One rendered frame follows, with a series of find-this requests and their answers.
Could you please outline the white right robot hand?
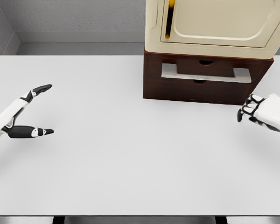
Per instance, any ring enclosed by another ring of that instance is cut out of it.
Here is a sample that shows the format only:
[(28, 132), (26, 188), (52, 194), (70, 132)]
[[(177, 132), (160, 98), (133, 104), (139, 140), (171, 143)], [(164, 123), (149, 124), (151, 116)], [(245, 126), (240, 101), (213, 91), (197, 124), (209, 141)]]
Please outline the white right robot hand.
[(280, 132), (280, 97), (271, 94), (262, 98), (251, 94), (238, 110), (237, 121), (241, 122), (244, 115), (248, 115), (249, 120), (254, 124)]

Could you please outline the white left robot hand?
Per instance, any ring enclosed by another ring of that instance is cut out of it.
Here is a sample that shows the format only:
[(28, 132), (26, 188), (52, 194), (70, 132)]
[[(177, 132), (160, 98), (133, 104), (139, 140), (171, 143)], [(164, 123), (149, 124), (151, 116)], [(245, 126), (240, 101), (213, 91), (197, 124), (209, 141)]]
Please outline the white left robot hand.
[(46, 92), (51, 84), (36, 87), (14, 100), (0, 114), (0, 134), (7, 133), (10, 138), (36, 138), (54, 133), (52, 129), (43, 129), (33, 126), (16, 126), (15, 121), (27, 105), (40, 93)]

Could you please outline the brown closed drawer front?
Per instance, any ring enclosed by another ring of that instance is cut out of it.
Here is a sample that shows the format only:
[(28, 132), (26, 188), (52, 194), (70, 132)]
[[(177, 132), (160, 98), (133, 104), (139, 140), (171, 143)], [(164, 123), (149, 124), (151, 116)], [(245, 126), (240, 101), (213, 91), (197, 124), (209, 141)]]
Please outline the brown closed drawer front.
[(192, 80), (176, 78), (149, 77), (144, 82), (145, 98), (190, 98), (207, 100), (241, 100), (246, 93), (251, 93), (255, 83), (229, 83), (205, 81), (201, 84)]

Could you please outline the brown drawer with grey interior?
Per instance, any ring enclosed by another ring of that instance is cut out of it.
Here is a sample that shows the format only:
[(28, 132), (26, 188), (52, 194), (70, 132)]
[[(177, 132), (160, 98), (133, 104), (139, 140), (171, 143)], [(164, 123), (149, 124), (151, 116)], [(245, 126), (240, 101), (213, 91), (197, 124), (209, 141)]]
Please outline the brown drawer with grey interior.
[(244, 84), (252, 82), (247, 68), (237, 67), (228, 61), (200, 59), (188, 62), (163, 63), (161, 77)]

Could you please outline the dark brown wooden drawer cabinet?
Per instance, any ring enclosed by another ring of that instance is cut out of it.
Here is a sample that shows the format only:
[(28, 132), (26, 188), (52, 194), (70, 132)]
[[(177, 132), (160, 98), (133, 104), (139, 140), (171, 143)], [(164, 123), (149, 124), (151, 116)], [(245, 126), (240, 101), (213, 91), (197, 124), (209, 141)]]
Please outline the dark brown wooden drawer cabinet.
[[(274, 59), (197, 56), (144, 51), (143, 98), (242, 105), (273, 64)], [(165, 64), (176, 68), (179, 75), (195, 75), (194, 79), (162, 77)], [(248, 83), (206, 81), (234, 77), (234, 69), (247, 69)]]

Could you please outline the large cream switch box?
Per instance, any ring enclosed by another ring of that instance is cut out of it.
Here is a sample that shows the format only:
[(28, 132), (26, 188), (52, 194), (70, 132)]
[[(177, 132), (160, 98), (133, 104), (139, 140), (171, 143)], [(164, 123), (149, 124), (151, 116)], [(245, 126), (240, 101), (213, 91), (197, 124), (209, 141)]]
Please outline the large cream switch box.
[(280, 47), (280, 0), (146, 0), (145, 50), (270, 59)]

